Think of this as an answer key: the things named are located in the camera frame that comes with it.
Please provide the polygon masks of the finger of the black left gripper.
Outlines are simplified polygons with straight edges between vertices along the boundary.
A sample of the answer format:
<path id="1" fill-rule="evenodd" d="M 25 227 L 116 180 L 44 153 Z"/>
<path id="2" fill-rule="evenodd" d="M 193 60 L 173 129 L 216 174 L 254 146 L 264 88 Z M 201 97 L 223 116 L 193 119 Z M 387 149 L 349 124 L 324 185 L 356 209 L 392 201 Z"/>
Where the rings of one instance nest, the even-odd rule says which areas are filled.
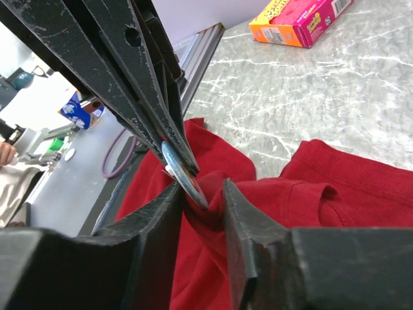
<path id="1" fill-rule="evenodd" d="M 84 2 L 2 1 L 1 20 L 15 19 L 12 31 L 16 35 L 32 36 L 32 47 L 40 50 L 47 63 L 59 65 L 64 77 L 84 93 L 98 97 L 139 137 L 126 121 L 127 114 L 136 110 L 117 76 L 120 70 L 113 68 L 114 58 Z"/>
<path id="2" fill-rule="evenodd" d="M 192 176 L 199 167 L 183 128 L 178 80 L 183 77 L 172 46 L 150 1 L 85 1 L 100 36 L 114 58 L 113 68 L 127 88 L 135 112 L 126 121 L 165 162 L 167 142 Z"/>

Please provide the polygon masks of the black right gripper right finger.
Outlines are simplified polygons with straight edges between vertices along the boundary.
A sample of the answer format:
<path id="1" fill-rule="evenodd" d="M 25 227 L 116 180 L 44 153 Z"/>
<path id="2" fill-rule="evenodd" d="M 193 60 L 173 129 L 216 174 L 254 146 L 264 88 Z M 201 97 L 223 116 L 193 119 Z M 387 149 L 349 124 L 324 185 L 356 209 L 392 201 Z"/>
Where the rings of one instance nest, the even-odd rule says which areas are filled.
<path id="1" fill-rule="evenodd" d="M 223 185 L 234 309 L 411 309 L 411 229 L 287 229 Z"/>

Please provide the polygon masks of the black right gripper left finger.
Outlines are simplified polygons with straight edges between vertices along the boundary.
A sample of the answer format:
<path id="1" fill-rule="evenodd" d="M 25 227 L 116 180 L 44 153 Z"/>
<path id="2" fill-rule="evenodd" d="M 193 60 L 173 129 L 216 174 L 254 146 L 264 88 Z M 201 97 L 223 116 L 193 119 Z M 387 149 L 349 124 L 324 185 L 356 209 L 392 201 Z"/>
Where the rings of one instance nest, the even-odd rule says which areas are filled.
<path id="1" fill-rule="evenodd" d="M 91 236 L 1 231 L 2 309 L 168 309 L 184 195 L 176 183 Z"/>

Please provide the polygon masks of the round white blue brooch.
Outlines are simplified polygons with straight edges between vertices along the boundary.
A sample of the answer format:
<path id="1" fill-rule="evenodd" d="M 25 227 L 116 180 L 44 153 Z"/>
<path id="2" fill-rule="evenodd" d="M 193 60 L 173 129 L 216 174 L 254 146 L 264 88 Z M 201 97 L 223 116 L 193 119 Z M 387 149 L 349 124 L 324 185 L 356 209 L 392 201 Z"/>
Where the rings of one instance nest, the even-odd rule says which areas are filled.
<path id="1" fill-rule="evenodd" d="M 165 141 L 161 144 L 161 151 L 166 161 L 165 170 L 178 184 L 184 189 L 184 191 L 190 196 L 190 198 L 202 209 L 208 209 L 208 202 L 196 181 L 195 177 L 191 175 L 185 168 L 174 149 Z"/>

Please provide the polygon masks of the red t-shirt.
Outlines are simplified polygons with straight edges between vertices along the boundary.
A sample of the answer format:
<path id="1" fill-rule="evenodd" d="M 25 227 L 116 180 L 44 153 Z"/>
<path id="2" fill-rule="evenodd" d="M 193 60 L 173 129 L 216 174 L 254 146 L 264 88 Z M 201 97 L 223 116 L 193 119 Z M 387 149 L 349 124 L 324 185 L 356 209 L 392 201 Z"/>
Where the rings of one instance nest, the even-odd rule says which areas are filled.
<path id="1" fill-rule="evenodd" d="M 208 202 L 183 192 L 176 265 L 168 309 L 234 309 L 228 278 L 223 185 L 287 229 L 411 229 L 412 172 L 341 152 L 323 141 L 301 142 L 276 178 L 256 178 L 254 164 L 209 132 L 201 118 L 185 122 L 200 166 L 196 178 Z M 176 183 L 152 153 L 129 185 L 118 221 Z"/>

